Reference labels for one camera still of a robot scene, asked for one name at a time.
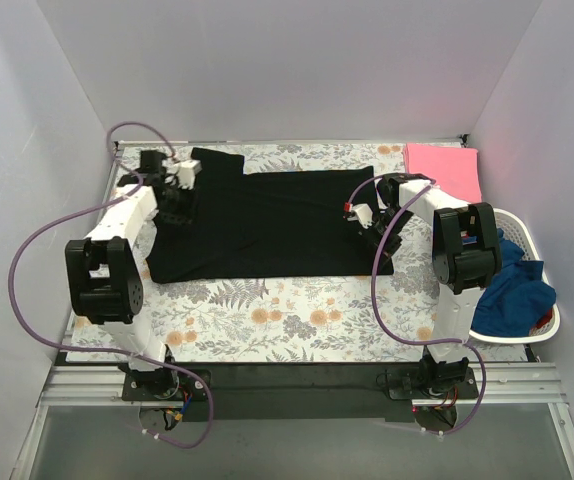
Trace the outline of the black t shirt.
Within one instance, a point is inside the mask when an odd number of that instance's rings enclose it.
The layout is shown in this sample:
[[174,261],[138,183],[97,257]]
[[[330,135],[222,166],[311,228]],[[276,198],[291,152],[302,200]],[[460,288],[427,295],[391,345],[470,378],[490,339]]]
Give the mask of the black t shirt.
[[373,167],[246,174],[241,155],[191,156],[202,166],[194,220],[155,223],[154,282],[370,274],[375,250],[342,209],[348,198],[377,208]]

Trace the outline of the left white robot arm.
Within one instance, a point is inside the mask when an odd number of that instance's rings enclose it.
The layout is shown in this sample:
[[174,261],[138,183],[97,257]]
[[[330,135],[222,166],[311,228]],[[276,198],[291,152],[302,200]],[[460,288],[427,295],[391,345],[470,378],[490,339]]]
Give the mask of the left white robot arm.
[[174,160],[156,150],[140,153],[139,167],[117,182],[110,206],[82,240],[65,247],[70,298],[74,313],[108,333],[129,357],[123,371],[136,387],[156,399],[173,398],[180,389],[178,373],[162,362],[173,360],[170,348],[153,332],[151,322],[137,315],[144,287],[132,252],[150,217],[172,226],[193,220],[202,170],[194,159]]

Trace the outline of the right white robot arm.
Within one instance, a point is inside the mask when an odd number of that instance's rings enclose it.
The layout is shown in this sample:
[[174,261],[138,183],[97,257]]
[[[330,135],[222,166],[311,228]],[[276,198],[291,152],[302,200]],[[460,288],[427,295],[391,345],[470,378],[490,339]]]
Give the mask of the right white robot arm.
[[425,393],[442,397],[458,387],[475,389],[468,342],[476,307],[502,267],[495,213],[487,203],[468,203],[443,191],[422,174],[392,173],[370,180],[385,210],[348,201],[345,217],[376,249],[372,269],[393,257],[399,230],[417,217],[431,227],[431,263],[439,283],[437,317],[429,340],[420,342],[418,363],[387,373],[384,383],[394,398]]

